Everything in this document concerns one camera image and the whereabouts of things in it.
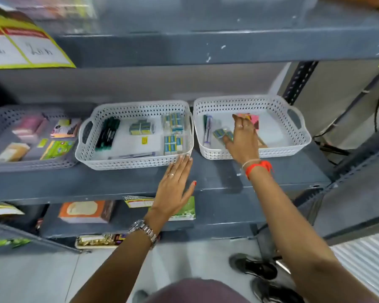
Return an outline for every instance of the person's left hand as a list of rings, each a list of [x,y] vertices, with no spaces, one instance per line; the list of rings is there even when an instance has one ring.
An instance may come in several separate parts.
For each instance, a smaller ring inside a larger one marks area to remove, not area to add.
[[[192,158],[187,154],[180,155],[174,164],[170,163],[167,167],[157,189],[153,205],[144,219],[153,232],[160,232],[163,224],[172,215],[177,214],[194,193],[196,181],[193,181],[184,193],[191,166]]]

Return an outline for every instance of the red ribbon bracelet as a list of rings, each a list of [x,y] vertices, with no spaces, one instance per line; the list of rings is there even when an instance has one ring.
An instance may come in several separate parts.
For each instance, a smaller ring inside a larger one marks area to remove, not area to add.
[[[250,173],[254,169],[254,167],[258,167],[258,166],[264,167],[265,169],[268,170],[268,172],[271,172],[271,170],[272,170],[272,165],[267,160],[262,160],[260,163],[253,163],[252,165],[248,166],[246,169],[246,176],[248,179],[250,179],[248,176],[250,175]]]

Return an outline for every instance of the gray shoe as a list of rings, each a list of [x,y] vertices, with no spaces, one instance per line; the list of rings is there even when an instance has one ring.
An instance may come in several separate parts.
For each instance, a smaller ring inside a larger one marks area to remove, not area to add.
[[[278,274],[274,264],[263,262],[261,259],[243,253],[229,257],[229,264],[237,272],[251,274],[265,280],[273,280]]]
[[[144,290],[138,290],[135,292],[132,298],[132,303],[143,303],[149,297],[149,294]]]
[[[251,290],[263,303],[304,303],[302,296],[292,289],[259,278],[251,281]]]

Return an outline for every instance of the white bracelet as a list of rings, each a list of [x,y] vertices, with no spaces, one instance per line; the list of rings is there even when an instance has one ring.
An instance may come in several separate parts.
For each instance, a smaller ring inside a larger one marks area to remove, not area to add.
[[[244,168],[244,166],[245,166],[246,164],[248,164],[249,162],[252,162],[252,161],[254,161],[254,160],[259,160],[259,161],[261,161],[261,159],[259,159],[259,158],[255,158],[255,159],[248,160],[247,162],[245,162],[245,163],[243,164],[243,166],[241,166],[241,168]]]

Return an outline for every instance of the metal watch band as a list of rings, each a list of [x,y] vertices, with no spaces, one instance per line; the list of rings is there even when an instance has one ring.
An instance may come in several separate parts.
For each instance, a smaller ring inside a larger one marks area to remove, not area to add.
[[[141,229],[146,233],[147,236],[149,236],[150,240],[152,241],[152,248],[156,245],[157,243],[157,236],[153,232],[153,230],[148,226],[144,220],[138,220],[135,221],[132,226],[129,229],[129,234],[133,233],[134,231]]]

